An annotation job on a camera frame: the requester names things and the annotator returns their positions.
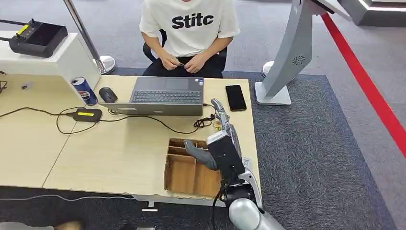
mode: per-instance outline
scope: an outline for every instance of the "red line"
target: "red line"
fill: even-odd
[[[365,96],[368,98],[372,107],[378,114],[383,125],[385,125],[386,129],[392,136],[400,151],[403,153],[404,157],[406,157],[406,131],[403,128],[402,124],[396,118],[395,114],[392,112],[385,99],[379,93],[378,89],[372,82],[371,78],[368,76],[365,69],[362,67],[360,61],[351,50],[347,41],[338,30],[329,14],[326,13],[321,17],[326,24],[328,31],[336,42],[336,45],[343,55],[352,74],[360,85],[362,91],[364,91]]]

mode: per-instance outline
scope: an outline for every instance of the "robotic hand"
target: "robotic hand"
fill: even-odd
[[[206,140],[208,151],[196,148],[189,140],[184,144],[187,152],[207,168],[221,173],[222,201],[228,207],[231,222],[240,230],[285,230],[264,210],[262,197],[254,174],[245,168],[241,158],[241,148],[234,126],[228,120],[224,107],[217,99],[212,99],[216,118],[222,130]]]

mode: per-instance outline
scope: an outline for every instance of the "laptop keyboard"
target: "laptop keyboard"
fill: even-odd
[[[199,91],[136,91],[131,103],[199,103]]]

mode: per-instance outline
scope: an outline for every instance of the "black chair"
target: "black chair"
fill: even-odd
[[[168,37],[166,36],[166,31],[164,31],[162,29],[160,29],[159,31],[161,32],[161,35],[162,35],[162,44],[161,45],[162,45],[162,47],[164,47],[165,42],[168,39]],[[143,51],[144,51],[145,56],[149,60],[155,61],[157,59],[156,57],[154,57],[154,55],[152,55],[151,48],[146,43],[144,43]],[[221,68],[221,71],[224,71],[224,68],[226,67],[226,60],[227,60],[227,47],[224,48],[222,51],[220,51],[218,53],[218,55],[220,57],[219,63],[218,63],[219,67]]]

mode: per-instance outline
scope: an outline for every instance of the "gray laptop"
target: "gray laptop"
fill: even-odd
[[[127,115],[202,116],[203,78],[138,77],[128,103],[100,103]]]

